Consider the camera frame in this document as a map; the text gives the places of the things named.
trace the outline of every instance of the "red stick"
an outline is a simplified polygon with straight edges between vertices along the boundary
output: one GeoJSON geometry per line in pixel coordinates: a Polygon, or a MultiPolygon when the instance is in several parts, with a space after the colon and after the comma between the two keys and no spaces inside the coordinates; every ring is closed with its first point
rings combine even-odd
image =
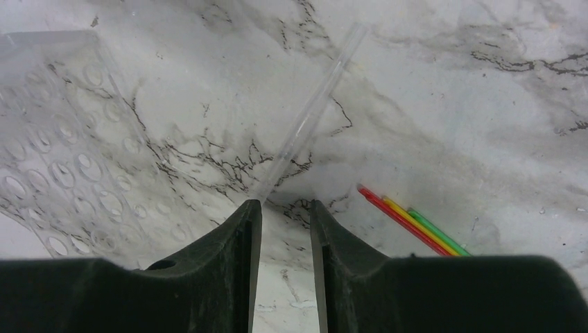
{"type": "Polygon", "coordinates": [[[367,199],[367,201],[369,201],[372,205],[378,207],[382,212],[391,217],[394,221],[398,222],[399,225],[402,225],[404,229],[407,229],[411,234],[415,235],[415,237],[420,239],[433,251],[435,251],[439,255],[451,256],[449,252],[447,252],[444,248],[439,246],[439,244],[434,242],[434,240],[432,240],[429,236],[422,233],[421,230],[418,230],[404,217],[396,213],[392,208],[388,207],[388,205],[386,205],[386,203],[383,202],[374,192],[362,186],[358,187],[357,190],[367,199]]]}

